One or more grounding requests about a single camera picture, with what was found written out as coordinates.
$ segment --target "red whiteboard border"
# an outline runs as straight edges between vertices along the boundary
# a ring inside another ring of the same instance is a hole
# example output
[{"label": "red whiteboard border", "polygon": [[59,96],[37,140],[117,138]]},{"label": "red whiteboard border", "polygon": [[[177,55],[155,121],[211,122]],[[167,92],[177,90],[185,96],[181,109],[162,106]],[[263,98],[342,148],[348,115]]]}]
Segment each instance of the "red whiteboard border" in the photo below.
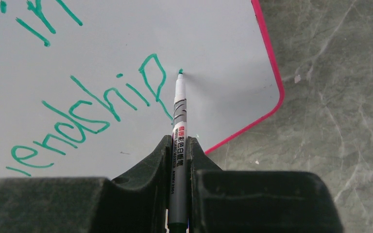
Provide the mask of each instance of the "red whiteboard border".
[{"label": "red whiteboard border", "polygon": [[269,57],[270,62],[271,62],[272,71],[274,73],[275,80],[276,80],[277,85],[278,85],[279,100],[278,100],[277,105],[269,113],[265,114],[264,116],[262,116],[258,120],[256,120],[253,123],[247,125],[245,128],[241,129],[240,131],[234,133],[233,135],[227,137],[225,140],[221,141],[220,143],[218,143],[215,146],[211,147],[210,149],[206,150],[205,154],[211,153],[212,151],[214,151],[218,147],[222,146],[223,144],[229,142],[230,140],[234,139],[238,135],[247,131],[252,126],[260,123],[261,121],[263,121],[267,118],[269,118],[272,114],[274,114],[279,109],[279,107],[281,107],[282,102],[284,101],[285,90],[284,90],[284,86],[282,85],[281,75],[279,74],[278,64],[275,60],[274,51],[272,49],[272,44],[271,44],[271,41],[270,41],[270,36],[268,35],[267,25],[265,23],[264,16],[262,15],[261,5],[259,4],[258,0],[251,0],[251,2],[252,2],[252,6],[254,7],[255,17],[258,21],[259,29],[261,30],[261,34],[262,34],[262,39],[264,40],[265,48],[267,49],[267,54],[268,54],[268,57]]}]

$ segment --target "marble surface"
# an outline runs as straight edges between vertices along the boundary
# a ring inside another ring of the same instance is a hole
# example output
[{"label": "marble surface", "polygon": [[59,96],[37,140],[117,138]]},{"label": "marble surface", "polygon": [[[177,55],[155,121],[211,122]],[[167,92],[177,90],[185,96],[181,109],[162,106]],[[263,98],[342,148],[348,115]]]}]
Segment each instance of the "marble surface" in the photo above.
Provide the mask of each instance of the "marble surface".
[{"label": "marble surface", "polygon": [[286,97],[209,157],[227,170],[314,172],[345,232],[373,233],[373,0],[260,2]]}]

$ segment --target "black marker clamp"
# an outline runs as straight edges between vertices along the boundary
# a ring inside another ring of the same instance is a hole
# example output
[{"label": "black marker clamp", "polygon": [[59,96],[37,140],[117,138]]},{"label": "black marker clamp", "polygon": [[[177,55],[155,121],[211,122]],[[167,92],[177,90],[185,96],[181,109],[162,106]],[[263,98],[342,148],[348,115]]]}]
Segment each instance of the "black marker clamp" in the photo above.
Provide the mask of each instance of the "black marker clamp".
[{"label": "black marker clamp", "polygon": [[[0,179],[0,232],[164,233],[171,137],[122,175]],[[190,233],[341,233],[309,172],[222,171],[188,138]]]}]

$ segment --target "whiteboard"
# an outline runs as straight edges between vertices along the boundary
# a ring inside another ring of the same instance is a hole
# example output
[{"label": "whiteboard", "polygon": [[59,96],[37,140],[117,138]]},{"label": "whiteboard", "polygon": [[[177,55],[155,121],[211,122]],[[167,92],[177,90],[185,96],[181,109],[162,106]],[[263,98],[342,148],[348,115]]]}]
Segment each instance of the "whiteboard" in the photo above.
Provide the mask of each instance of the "whiteboard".
[{"label": "whiteboard", "polygon": [[0,1],[0,177],[125,172],[171,134],[181,68],[204,150],[265,118],[283,95],[253,2]]}]

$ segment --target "whiteboard marker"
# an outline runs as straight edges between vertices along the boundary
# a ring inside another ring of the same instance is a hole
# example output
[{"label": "whiteboard marker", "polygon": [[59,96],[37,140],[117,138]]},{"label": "whiteboard marker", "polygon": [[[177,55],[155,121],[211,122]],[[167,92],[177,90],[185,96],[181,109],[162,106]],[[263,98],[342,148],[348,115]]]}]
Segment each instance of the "whiteboard marker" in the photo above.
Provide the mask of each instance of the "whiteboard marker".
[{"label": "whiteboard marker", "polygon": [[170,233],[185,233],[187,216],[187,96],[183,70],[178,72],[175,84],[172,130],[172,158],[168,229]]}]

